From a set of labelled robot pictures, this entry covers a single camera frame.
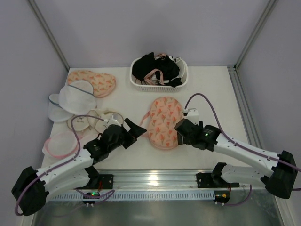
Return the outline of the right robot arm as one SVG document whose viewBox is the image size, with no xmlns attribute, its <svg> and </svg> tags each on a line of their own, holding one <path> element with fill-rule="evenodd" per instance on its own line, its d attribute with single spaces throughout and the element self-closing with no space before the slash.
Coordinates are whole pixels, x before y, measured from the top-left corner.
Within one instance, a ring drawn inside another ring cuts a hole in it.
<svg viewBox="0 0 301 226">
<path fill-rule="evenodd" d="M 247 166 L 239 167 L 219 162 L 205 181 L 210 187 L 235 187 L 249 184 L 265 188 L 272 195 L 289 199 L 298 174 L 296 163 L 290 152 L 269 152 L 252 145 L 240 144 L 214 126 L 188 119 L 180 120 L 175 130 L 181 144 L 200 150 L 220 153 L 239 160 Z"/>
</svg>

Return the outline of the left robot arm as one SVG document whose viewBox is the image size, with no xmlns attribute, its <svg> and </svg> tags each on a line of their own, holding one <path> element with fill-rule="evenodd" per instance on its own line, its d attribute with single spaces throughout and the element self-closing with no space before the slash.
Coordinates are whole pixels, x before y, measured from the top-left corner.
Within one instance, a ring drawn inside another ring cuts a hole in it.
<svg viewBox="0 0 301 226">
<path fill-rule="evenodd" d="M 124 122 L 130 130 L 126 130 L 122 124 L 109 121 L 107 128 L 97 138 L 83 147 L 79 146 L 75 154 L 44 168 L 25 168 L 11 190 L 16 200 L 15 214 L 30 216 L 53 196 L 93 183 L 98 177 L 93 167 L 95 164 L 106 159 L 120 146 L 129 148 L 147 131 L 128 118 Z"/>
</svg>

